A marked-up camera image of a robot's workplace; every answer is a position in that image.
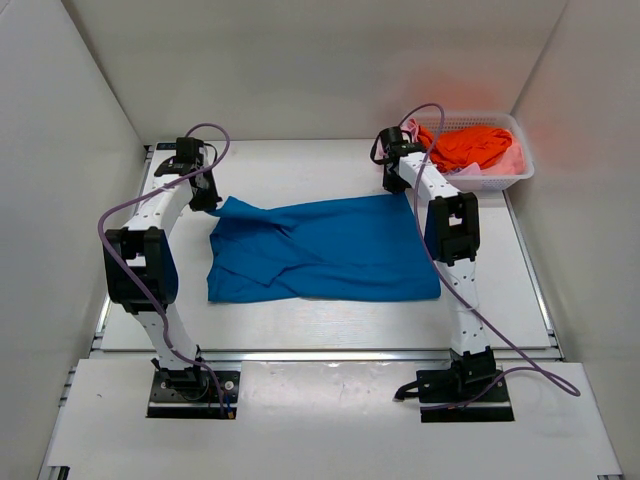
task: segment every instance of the folded cloth corner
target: folded cloth corner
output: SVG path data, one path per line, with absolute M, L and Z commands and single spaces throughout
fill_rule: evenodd
M 440 282 L 404 195 L 265 210 L 229 197 L 211 215 L 209 301 L 293 297 L 362 301 L 438 298 Z

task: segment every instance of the white surface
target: white surface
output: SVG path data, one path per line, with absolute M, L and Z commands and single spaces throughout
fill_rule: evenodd
M 434 114 L 433 110 L 433 108 L 423 109 L 416 112 L 413 118 L 432 132 L 435 132 L 440 126 L 440 115 L 438 113 Z M 460 130 L 475 125 L 489 125 L 509 130 L 511 135 L 518 139 L 522 146 L 525 163 L 524 171 L 518 175 L 445 175 L 445 178 L 451 182 L 451 185 L 462 191 L 506 190 L 516 182 L 533 176 L 535 173 L 533 155 L 529 150 L 529 145 L 527 144 L 527 139 L 522 129 L 518 125 L 518 122 L 516 122 L 516 119 L 511 115 L 496 112 L 447 111 L 445 113 L 446 116 L 443 127 L 443 131 L 445 132 Z
M 62 5 L 9 3 L 0 13 L 2 479 L 37 477 L 105 292 L 98 216 L 135 191 L 143 158 Z
M 80 363 L 49 465 L 87 478 L 585 480 L 619 473 L 582 367 L 549 364 L 583 392 L 511 377 L 515 422 L 421 424 L 391 401 L 406 363 L 244 363 L 235 421 L 145 418 L 153 367 Z
M 640 479 L 640 4 L 574 1 L 516 110 L 537 172 L 513 192 L 570 359 Z
M 369 138 L 411 107 L 509 112 L 565 0 L 65 0 L 146 143 Z
M 368 158 L 370 146 L 369 140 L 235 142 L 216 167 L 216 184 L 222 195 L 263 208 L 384 193 L 382 172 Z M 169 155 L 156 152 L 150 172 Z M 504 198 L 485 193 L 480 206 L 480 310 L 517 345 L 549 346 Z M 203 350 L 449 349 L 451 313 L 445 298 L 207 303 L 209 234 L 216 222 L 185 209 L 169 238 L 180 275 L 176 305 Z M 491 340 L 501 346 L 497 338 Z M 148 350 L 151 344 L 140 325 L 114 305 L 102 348 Z

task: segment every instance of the pile of clothes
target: pile of clothes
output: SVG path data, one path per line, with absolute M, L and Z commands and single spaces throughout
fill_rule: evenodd
M 402 129 L 413 142 L 425 147 L 433 142 L 433 133 L 413 118 Z M 526 169 L 518 139 L 508 130 L 484 125 L 443 133 L 430 157 L 448 175 L 518 175 Z

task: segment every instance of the blue cloth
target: blue cloth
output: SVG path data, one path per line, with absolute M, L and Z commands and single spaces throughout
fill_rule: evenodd
M 211 302 L 440 296 L 404 195 L 263 210 L 229 197 L 211 233 Z

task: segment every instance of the laundry basket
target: laundry basket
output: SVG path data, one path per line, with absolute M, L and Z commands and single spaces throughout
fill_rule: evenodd
M 421 125 L 432 132 L 438 129 L 440 115 L 438 113 L 418 112 L 413 118 Z M 474 125 L 488 125 L 509 130 L 522 145 L 524 155 L 525 171 L 519 175 L 445 175 L 447 180 L 460 190 L 480 191 L 480 190 L 504 190 L 523 178 L 533 176 L 533 156 L 527 145 L 527 141 L 522 134 L 515 118 L 506 113 L 495 112 L 446 112 L 444 131 L 460 130 Z

